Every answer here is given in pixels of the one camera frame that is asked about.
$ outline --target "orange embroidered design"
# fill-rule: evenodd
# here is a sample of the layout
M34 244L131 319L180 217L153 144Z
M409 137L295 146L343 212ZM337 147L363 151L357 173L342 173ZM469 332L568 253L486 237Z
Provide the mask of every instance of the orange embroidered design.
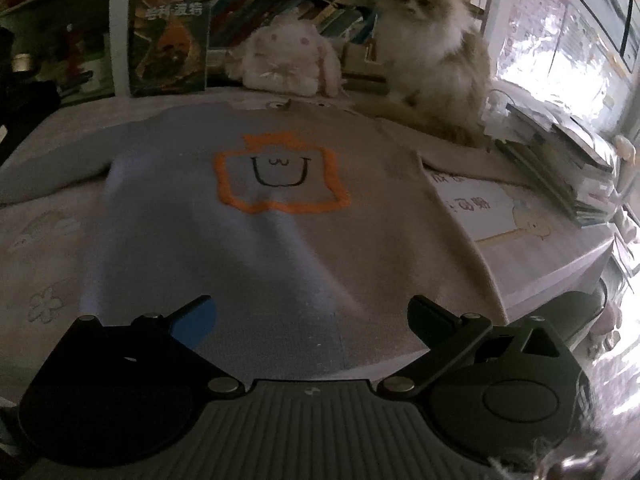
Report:
M291 132L247 135L243 139L244 150L221 152L214 157L220 202L249 214L269 209L292 214L323 213L350 205L332 150L302 142ZM231 160L241 161L239 170L230 171ZM242 187L245 182L236 182L238 177L260 189L260 196L265 193L276 196L256 200L241 198L234 187ZM314 200L311 187L317 187L320 180L321 189L326 190L328 196Z

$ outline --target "cat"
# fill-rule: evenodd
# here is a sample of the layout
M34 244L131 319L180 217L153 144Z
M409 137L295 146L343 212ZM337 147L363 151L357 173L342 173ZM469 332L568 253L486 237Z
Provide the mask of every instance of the cat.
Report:
M462 0L380 0L376 53L389 94L356 108L465 146L485 146L479 126L490 88L487 45Z

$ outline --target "white plush bunny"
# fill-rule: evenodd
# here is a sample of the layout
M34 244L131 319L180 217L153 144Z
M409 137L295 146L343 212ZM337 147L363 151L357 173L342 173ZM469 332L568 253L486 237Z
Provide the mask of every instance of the white plush bunny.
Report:
M233 49L225 63L230 79L247 88L335 97L340 91L340 61L326 38L295 12L276 16Z

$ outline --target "cat's tail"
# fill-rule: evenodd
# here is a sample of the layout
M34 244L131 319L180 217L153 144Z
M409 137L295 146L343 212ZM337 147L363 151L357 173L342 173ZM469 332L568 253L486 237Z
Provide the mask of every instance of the cat's tail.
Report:
M461 146L486 148L488 145L479 125L475 128L454 124L440 117L423 114L415 108L387 98L369 97L357 102L354 110L367 117L387 119Z

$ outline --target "orange square outline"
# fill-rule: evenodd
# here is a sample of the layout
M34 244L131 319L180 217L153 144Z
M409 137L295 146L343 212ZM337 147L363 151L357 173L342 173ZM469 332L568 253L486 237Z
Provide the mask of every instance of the orange square outline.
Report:
M256 142L259 137L264 137L266 142ZM313 144L305 144L299 142L291 137L289 132L283 134L264 134L263 136L244 136L245 143L249 147L245 150L236 150L231 152L217 153L213 160L213 170L216 172L218 178L218 197L220 202L235 207L240 211L248 214L261 213L270 209L282 211L290 214L308 214L308 213L325 213L330 211L336 211L346 208L351 205L351 199L348 191L340 182L338 177L338 163L335 153L321 146L315 146ZM324 176L324 184L331 191L335 197L335 200L322 203L283 203L276 202L275 200L262 200L255 204L248 204L247 202L236 198L231 189L231 182L226 171L226 158L228 156L249 155L251 153L263 153L261 150L264 144L268 145L283 145L289 149L302 150L318 150L322 153L322 174Z

